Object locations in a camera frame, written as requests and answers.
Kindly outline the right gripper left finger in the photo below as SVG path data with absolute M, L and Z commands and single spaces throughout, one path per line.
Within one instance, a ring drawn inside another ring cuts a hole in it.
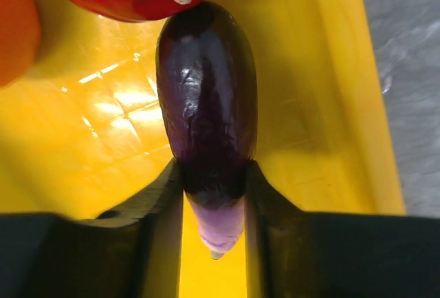
M 1 215 L 2 297 L 176 297 L 183 190 L 171 160 L 147 187 L 90 220 Z

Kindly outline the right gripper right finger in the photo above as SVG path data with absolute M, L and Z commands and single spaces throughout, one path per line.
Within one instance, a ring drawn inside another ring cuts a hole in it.
M 249 297 L 438 297 L 439 221 L 303 211 L 246 170 Z

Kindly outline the purple toy eggplant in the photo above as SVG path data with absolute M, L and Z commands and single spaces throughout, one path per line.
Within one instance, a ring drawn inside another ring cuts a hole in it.
M 155 55 L 159 105 L 181 183 L 213 259 L 240 238 L 257 137 L 257 81 L 233 16 L 204 1 L 170 17 Z

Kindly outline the orange toy tangerine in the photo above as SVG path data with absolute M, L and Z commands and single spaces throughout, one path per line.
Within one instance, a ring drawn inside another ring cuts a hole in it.
M 41 40 L 35 0 L 1 0 L 1 86 L 34 64 Z

